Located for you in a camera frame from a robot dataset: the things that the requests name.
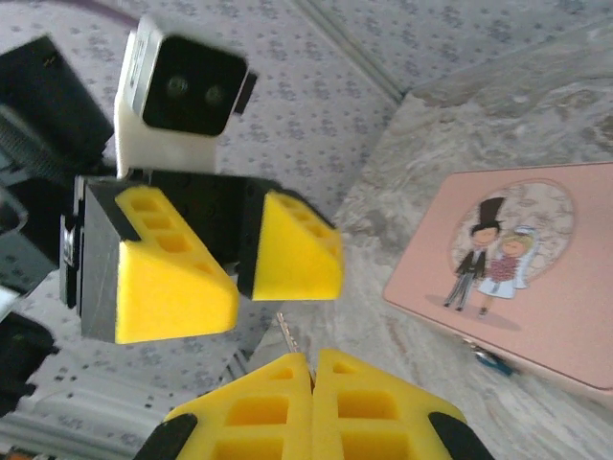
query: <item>camera lens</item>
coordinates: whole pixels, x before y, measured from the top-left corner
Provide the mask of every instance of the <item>camera lens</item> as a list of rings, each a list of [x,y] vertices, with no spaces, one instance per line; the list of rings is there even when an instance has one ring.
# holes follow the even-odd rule
[[[206,101],[207,105],[211,105],[213,107],[223,104],[224,99],[225,92],[218,84],[211,86],[204,95],[204,100]]]
[[[188,82],[177,75],[172,77],[166,85],[166,93],[171,98],[180,98],[188,92]]]

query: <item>circular floral background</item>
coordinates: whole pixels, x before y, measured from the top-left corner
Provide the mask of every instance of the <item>circular floral background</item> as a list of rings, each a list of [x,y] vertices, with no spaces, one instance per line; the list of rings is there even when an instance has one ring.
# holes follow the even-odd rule
[[[496,196],[505,198],[498,213],[503,235],[517,225],[530,225],[538,230],[540,245],[527,272],[531,280],[554,264],[568,246],[575,224],[573,200],[556,183],[535,181],[511,184],[484,196],[479,203]],[[451,243],[450,262],[454,270],[470,250],[470,227],[479,221],[479,203],[461,220]],[[495,246],[488,249],[490,260]]]

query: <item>top hat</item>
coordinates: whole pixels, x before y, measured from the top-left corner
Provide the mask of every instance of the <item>top hat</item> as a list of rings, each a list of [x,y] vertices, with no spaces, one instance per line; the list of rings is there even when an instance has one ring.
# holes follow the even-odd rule
[[[497,221],[498,211],[500,211],[500,207],[504,202],[505,199],[501,196],[482,201],[481,204],[479,204],[479,223]]]

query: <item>bride and groom illustration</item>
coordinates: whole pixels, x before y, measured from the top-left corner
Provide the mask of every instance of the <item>bride and groom illustration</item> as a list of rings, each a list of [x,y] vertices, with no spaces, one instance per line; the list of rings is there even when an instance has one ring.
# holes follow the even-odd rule
[[[458,265],[456,283],[445,299],[445,307],[456,304],[456,311],[465,308],[473,286],[486,298],[479,316],[488,314],[495,298],[512,299],[517,289],[528,287],[527,271],[538,250],[538,232],[529,225],[516,225],[503,230],[498,212],[505,199],[496,197],[479,204],[479,222],[470,228],[472,248]],[[488,248],[497,243],[495,255],[488,263]]]

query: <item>cable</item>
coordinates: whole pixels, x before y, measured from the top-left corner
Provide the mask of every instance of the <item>cable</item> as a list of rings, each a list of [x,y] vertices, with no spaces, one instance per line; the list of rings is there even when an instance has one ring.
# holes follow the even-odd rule
[[[77,7],[81,10],[86,10],[94,14],[107,17],[115,22],[123,24],[130,29],[138,26],[138,18],[132,16],[126,11],[113,8],[108,5],[103,5],[95,0],[43,0],[44,3],[59,3],[71,7]],[[0,3],[21,3],[19,0],[0,0]]]

